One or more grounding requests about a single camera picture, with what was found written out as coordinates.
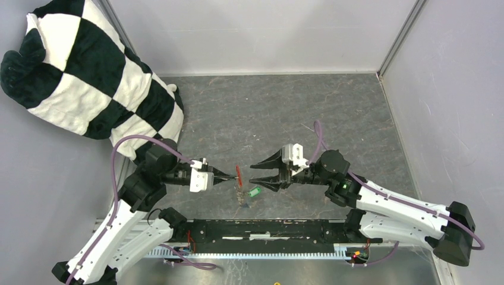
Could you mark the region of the metal key holder red handle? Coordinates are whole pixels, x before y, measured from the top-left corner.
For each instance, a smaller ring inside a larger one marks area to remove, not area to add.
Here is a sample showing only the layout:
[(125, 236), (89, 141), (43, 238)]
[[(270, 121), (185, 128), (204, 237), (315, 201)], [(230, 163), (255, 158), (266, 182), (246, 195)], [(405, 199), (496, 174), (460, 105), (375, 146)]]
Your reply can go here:
[(248, 208), (248, 204), (245, 201), (245, 192), (243, 191), (242, 175), (239, 165), (235, 167), (237, 172), (237, 200), (242, 208)]

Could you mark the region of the keys with green tag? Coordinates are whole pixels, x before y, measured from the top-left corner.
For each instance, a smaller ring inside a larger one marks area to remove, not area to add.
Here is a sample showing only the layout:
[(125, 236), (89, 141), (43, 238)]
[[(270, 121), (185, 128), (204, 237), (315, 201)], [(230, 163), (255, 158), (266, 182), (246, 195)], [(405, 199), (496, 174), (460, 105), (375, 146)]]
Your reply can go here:
[(258, 194), (260, 194), (260, 193), (261, 193), (261, 191), (262, 191), (262, 189), (261, 189), (260, 187), (258, 187), (258, 186), (257, 186), (257, 187), (254, 187), (253, 189), (249, 190), (249, 191), (247, 192), (247, 194), (248, 194), (248, 196), (249, 196), (249, 197), (255, 197), (255, 196), (257, 196)]

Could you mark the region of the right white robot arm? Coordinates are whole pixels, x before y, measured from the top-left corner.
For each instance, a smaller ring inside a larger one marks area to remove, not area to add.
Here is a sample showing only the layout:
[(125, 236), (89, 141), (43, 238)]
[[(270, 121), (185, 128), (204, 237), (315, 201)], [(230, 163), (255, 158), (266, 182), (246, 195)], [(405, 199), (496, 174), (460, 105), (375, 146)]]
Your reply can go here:
[(349, 170), (350, 163), (338, 150), (326, 150), (310, 163), (299, 144), (288, 144), (253, 169), (276, 169), (278, 174), (250, 179), (274, 192), (290, 185), (327, 187), (325, 196), (340, 207), (349, 207), (343, 226), (345, 238), (381, 239), (417, 245), (453, 265), (467, 267), (476, 247), (475, 222), (469, 208), (454, 201), (435, 204), (390, 191)]

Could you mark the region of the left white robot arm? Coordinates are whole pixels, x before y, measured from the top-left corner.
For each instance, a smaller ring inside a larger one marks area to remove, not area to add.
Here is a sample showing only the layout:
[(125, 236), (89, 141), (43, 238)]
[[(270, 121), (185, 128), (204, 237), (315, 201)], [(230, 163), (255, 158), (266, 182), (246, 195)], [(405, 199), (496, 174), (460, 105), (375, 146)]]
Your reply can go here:
[(123, 242), (166, 195), (168, 184), (188, 186), (190, 192), (200, 192), (236, 178), (210, 166), (206, 159), (184, 157), (169, 139), (129, 135), (118, 141), (111, 157), (115, 157), (123, 143), (133, 139), (152, 143), (146, 159), (121, 187), (116, 180), (112, 181), (114, 199), (106, 219), (73, 258), (54, 265), (52, 274), (64, 284), (116, 284), (125, 271), (155, 247), (168, 240), (183, 240), (187, 219), (177, 210), (166, 208), (146, 230)]

